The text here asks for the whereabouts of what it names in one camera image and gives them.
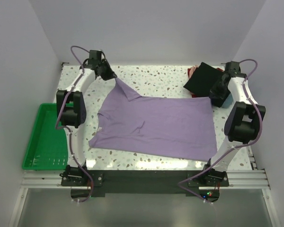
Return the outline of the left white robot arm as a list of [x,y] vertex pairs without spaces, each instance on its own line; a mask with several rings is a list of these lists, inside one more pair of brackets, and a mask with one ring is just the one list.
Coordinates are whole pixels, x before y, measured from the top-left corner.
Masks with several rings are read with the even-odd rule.
[[84,94],[97,77],[104,81],[115,79],[117,75],[111,69],[102,50],[88,51],[89,57],[80,61],[74,53],[74,48],[84,50],[79,46],[72,46],[71,53],[80,64],[78,76],[64,90],[56,92],[57,121],[55,129],[63,129],[67,137],[68,164],[62,174],[63,185],[86,185],[92,189],[94,181],[85,167],[86,158],[83,154],[84,123],[87,110]]

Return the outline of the purple t shirt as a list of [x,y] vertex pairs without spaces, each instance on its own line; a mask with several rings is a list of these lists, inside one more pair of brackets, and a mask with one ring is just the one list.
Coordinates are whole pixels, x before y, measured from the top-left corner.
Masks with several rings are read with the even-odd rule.
[[92,148],[206,161],[217,153],[211,101],[141,96],[122,80],[98,112]]

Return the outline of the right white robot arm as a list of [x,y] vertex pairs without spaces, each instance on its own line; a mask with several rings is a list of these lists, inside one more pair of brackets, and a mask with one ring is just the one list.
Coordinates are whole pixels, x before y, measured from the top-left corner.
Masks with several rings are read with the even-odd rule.
[[191,179],[198,185],[215,186],[227,179],[227,170],[237,152],[258,141],[266,108],[253,98],[248,75],[240,70],[240,63],[226,63],[224,74],[210,91],[215,99],[232,95],[234,106],[225,122],[225,139],[217,153],[209,159],[201,173]]

